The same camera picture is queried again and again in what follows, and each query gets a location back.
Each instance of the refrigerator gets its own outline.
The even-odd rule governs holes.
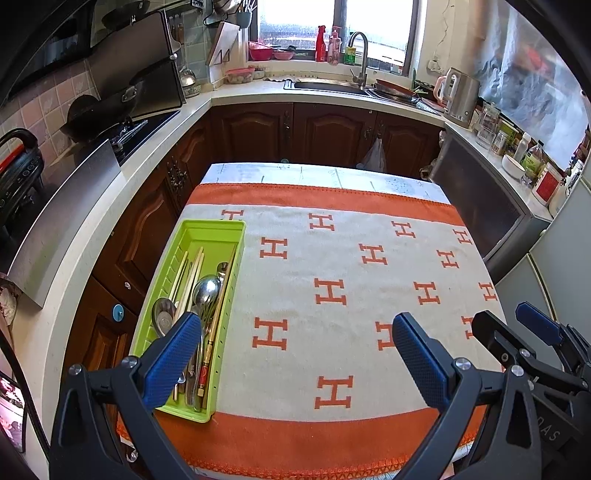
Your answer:
[[[556,322],[574,326],[591,342],[591,161],[566,203],[529,253],[496,285],[507,324],[538,359],[561,368],[548,347],[515,318],[528,301]]]

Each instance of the metal spoon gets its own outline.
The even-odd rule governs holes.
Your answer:
[[[178,293],[181,283],[180,280],[183,278],[187,265],[187,254],[185,253],[177,275],[174,278],[173,286],[170,289],[170,295],[168,298],[160,297],[152,306],[152,325],[159,337],[165,336],[173,327],[174,314],[177,311],[173,300]]]

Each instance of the cutting board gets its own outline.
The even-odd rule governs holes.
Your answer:
[[[233,23],[221,22],[217,28],[216,38],[207,57],[207,65],[213,66],[229,61],[230,50],[238,38],[240,27]]]

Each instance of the kitchen sink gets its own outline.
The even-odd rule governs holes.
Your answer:
[[[352,82],[338,82],[324,79],[286,80],[285,90],[322,90],[323,92],[348,93],[350,95],[369,96],[366,90]]]

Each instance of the metal screw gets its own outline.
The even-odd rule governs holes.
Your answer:
[[[511,373],[516,377],[523,377],[523,369],[519,365],[513,365],[511,367]]]
[[[467,358],[460,357],[456,359],[456,367],[458,367],[460,370],[468,370],[471,366],[472,364]]]
[[[125,368],[133,368],[138,364],[138,358],[136,356],[130,355],[126,356],[122,361],[121,365]]]
[[[76,376],[78,375],[80,372],[82,372],[82,365],[76,364],[76,365],[72,365],[69,369],[68,372],[70,373],[70,375]]]

